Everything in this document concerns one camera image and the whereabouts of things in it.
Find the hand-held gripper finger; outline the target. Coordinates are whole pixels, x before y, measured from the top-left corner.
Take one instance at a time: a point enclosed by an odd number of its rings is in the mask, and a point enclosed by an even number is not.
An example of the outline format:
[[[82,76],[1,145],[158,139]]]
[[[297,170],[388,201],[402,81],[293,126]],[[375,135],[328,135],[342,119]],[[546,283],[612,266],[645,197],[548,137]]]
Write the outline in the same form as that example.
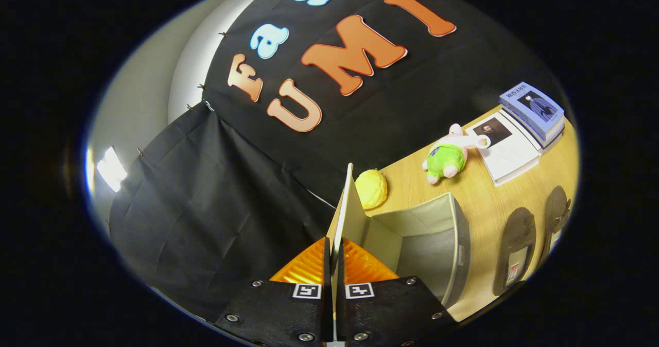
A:
[[[214,326],[251,346],[325,346],[334,332],[330,251],[322,238],[269,279],[250,282]]]
[[[336,337],[346,346],[434,346],[459,323],[418,276],[348,284],[337,260]]]

